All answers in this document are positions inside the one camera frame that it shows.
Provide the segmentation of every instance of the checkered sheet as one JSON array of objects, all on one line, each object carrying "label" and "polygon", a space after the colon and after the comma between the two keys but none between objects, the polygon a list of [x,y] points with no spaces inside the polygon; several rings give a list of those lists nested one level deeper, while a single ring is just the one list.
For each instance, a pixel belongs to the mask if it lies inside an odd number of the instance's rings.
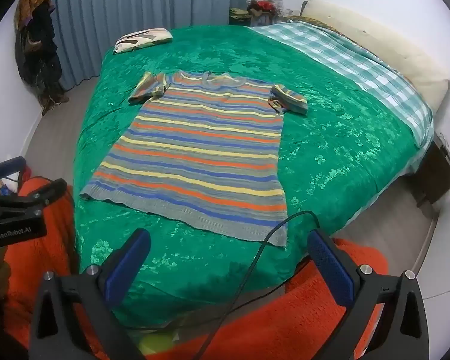
[{"label": "checkered sheet", "polygon": [[376,55],[332,30],[303,22],[252,27],[354,81],[410,127],[420,152],[433,137],[432,111],[398,71]]}]

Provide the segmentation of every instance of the red cloth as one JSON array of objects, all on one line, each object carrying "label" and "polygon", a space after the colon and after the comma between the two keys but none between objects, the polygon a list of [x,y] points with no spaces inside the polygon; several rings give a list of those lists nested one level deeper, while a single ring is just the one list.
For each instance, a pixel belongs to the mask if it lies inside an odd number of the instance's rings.
[{"label": "red cloth", "polygon": [[[44,179],[30,179],[24,183],[20,195],[25,196],[46,183]],[[43,216],[47,235],[9,246],[5,257],[12,271],[4,310],[5,327],[25,347],[28,347],[32,309],[43,273],[71,273],[75,239],[71,199],[59,199],[43,210]],[[335,239],[335,243],[358,265],[367,263],[376,272],[387,273],[387,261],[376,249],[340,239]],[[222,327],[202,359],[250,360],[259,356],[261,360],[307,360],[323,345],[343,312],[344,308],[335,304],[315,264],[310,262],[286,286],[282,297]],[[365,349],[377,312],[376,309],[355,350],[355,357]],[[106,359],[91,327],[85,322],[83,311],[78,310],[78,314],[94,354]],[[200,337],[147,358],[190,359],[203,341],[204,337]]]},{"label": "red cloth", "polygon": [[264,11],[270,11],[271,12],[271,11],[275,10],[274,5],[272,3],[270,3],[269,1],[265,1],[265,0],[257,1],[257,5],[260,8],[262,8],[262,10],[264,10]]}]

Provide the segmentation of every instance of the blue gripper pad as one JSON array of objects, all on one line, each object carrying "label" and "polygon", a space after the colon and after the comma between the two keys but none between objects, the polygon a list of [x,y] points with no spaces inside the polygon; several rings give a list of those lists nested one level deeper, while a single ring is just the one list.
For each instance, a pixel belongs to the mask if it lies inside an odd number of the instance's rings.
[{"label": "blue gripper pad", "polygon": [[125,298],[150,252],[151,244],[150,233],[144,229],[137,229],[125,244],[119,250],[112,252],[103,263],[102,268],[106,278],[102,292],[109,308],[120,305]]},{"label": "blue gripper pad", "polygon": [[335,302],[339,306],[352,306],[355,294],[354,282],[317,231],[308,234],[307,247]]}]

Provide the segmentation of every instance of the cream pillow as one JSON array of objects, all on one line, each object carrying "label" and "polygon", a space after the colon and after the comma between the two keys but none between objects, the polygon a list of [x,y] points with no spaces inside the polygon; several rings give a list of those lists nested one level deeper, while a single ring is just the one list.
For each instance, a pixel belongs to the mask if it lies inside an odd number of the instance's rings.
[{"label": "cream pillow", "polygon": [[302,16],[335,28],[402,73],[435,113],[450,85],[448,74],[413,43],[349,9],[309,0]]},{"label": "cream pillow", "polygon": [[132,32],[116,41],[113,54],[138,50],[144,47],[170,42],[171,40],[172,34],[165,28],[150,28],[149,30]]}]

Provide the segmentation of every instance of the nightstand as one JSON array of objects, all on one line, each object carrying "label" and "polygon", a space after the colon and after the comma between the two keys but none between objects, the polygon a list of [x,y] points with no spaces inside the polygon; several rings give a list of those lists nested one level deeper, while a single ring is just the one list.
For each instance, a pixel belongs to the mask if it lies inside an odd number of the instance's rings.
[{"label": "nightstand", "polygon": [[414,186],[423,193],[417,207],[426,201],[435,203],[450,190],[450,152],[437,134],[417,172],[410,178]]}]

